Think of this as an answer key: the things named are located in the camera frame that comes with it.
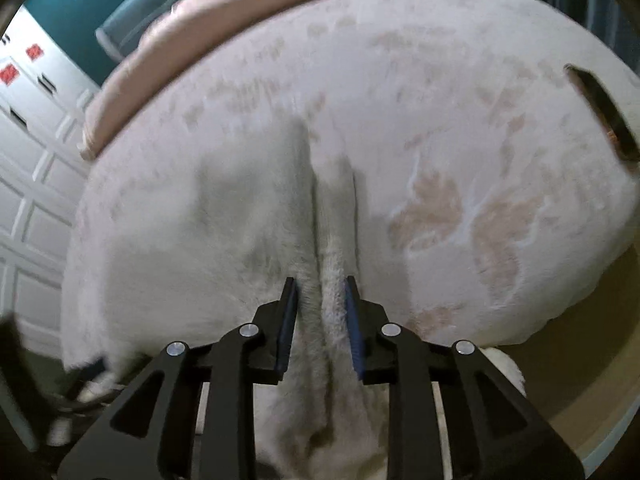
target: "cabinet door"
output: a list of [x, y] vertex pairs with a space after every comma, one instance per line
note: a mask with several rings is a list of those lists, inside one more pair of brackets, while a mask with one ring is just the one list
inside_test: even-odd
[[18, 11], [7, 34], [12, 56], [33, 74], [43, 90], [66, 108], [83, 112], [98, 85], [65, 55], [26, 9]]
[[[90, 168], [75, 143], [83, 96], [97, 87], [54, 43], [38, 40], [41, 59], [49, 54], [39, 67], [22, 54], [31, 25], [10, 27], [0, 45], [0, 314], [17, 314], [26, 348], [56, 357], [66, 250]], [[56, 91], [39, 80], [43, 66]]]

